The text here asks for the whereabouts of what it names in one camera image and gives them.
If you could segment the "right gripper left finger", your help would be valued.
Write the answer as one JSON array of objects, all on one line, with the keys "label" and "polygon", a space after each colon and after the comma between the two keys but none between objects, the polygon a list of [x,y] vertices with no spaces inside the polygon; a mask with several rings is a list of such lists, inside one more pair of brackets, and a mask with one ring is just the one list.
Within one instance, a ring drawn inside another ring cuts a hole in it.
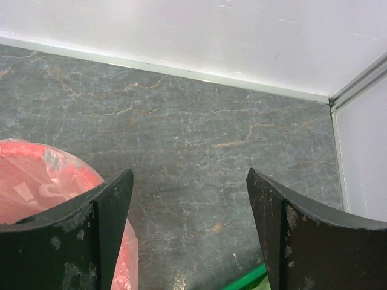
[{"label": "right gripper left finger", "polygon": [[97,187],[14,224],[1,224],[1,289],[110,289],[134,175]]}]

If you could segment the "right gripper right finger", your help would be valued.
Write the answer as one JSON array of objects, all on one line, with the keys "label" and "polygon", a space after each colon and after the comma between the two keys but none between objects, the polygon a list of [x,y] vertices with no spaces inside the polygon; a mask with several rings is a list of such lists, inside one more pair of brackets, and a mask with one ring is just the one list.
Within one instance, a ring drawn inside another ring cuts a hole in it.
[{"label": "right gripper right finger", "polygon": [[324,205],[250,169],[247,191],[272,289],[385,289],[386,223]]}]

